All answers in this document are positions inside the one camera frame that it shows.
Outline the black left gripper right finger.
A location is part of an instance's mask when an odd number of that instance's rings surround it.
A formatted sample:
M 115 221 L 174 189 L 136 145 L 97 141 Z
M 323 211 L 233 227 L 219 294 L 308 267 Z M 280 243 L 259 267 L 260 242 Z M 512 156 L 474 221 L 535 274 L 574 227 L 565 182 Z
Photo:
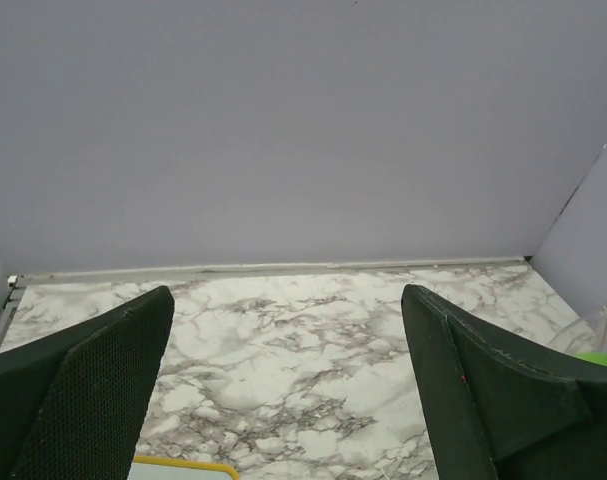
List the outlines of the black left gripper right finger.
M 607 479 L 607 366 L 405 286 L 405 335 L 441 479 Z

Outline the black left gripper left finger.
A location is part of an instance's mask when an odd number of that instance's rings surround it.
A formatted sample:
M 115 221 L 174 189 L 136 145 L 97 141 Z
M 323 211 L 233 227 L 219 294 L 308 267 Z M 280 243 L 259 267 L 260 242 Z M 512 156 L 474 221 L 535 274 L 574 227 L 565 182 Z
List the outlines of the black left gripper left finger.
M 157 287 L 0 353 L 0 479 L 125 479 L 173 322 Z

